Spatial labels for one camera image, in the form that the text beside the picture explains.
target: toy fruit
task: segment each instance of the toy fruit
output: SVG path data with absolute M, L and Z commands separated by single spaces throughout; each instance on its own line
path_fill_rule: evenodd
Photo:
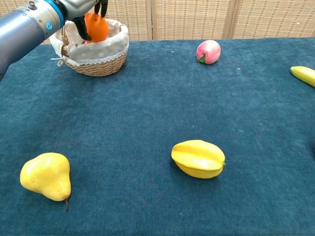
M 305 66 L 293 66 L 291 72 L 296 78 L 315 87 L 315 70 Z
M 201 63 L 212 64 L 221 55 L 221 47 L 214 40 L 203 41 L 197 48 L 196 56 Z
M 108 36 L 108 24 L 100 15 L 88 12 L 85 14 L 85 25 L 87 33 L 91 38 L 90 42 L 104 41 Z
M 225 155 L 219 147 L 203 140 L 188 140 L 176 144 L 171 152 L 176 165 L 197 178 L 218 176 L 225 166 Z
M 70 164 L 58 153 L 43 153 L 24 164 L 20 173 L 21 185 L 54 201 L 70 196 Z

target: basket cloth liner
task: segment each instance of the basket cloth liner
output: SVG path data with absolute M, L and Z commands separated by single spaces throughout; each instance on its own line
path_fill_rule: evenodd
M 49 37 L 52 47 L 60 57 L 58 59 L 67 60 L 69 63 L 79 66 L 107 62 L 121 57 L 129 47 L 128 28 L 116 20 L 106 19 L 106 22 L 109 27 L 106 40 L 82 44 L 83 39 L 79 35 L 75 23 L 67 21 L 64 29 L 69 41 L 67 52 L 70 59 L 62 56 L 62 30 Z

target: table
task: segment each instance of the table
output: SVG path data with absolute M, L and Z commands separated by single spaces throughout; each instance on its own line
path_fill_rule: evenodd
M 130 42 L 104 78 L 57 66 L 50 45 L 0 83 L 0 235 L 315 234 L 315 38 Z M 172 147 L 201 139 L 226 156 L 193 178 Z M 24 163 L 45 152 L 71 165 L 69 210 L 24 189 Z

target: orange fruit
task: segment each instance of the orange fruit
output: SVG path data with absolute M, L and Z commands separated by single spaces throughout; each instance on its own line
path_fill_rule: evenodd
M 104 41 L 108 36 L 108 24 L 100 15 L 88 12 L 85 14 L 85 25 L 87 33 L 91 38 L 89 42 Z

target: woven wall panel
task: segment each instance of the woven wall panel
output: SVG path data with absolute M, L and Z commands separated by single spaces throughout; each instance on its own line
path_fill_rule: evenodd
M 232 38 L 310 37 L 315 0 L 239 0 Z
M 154 39 L 219 39 L 229 0 L 152 0 Z
M 28 0 L 0 0 L 0 16 L 24 5 Z M 130 41 L 152 39 L 151 4 L 149 0 L 109 0 L 107 18 L 128 27 Z

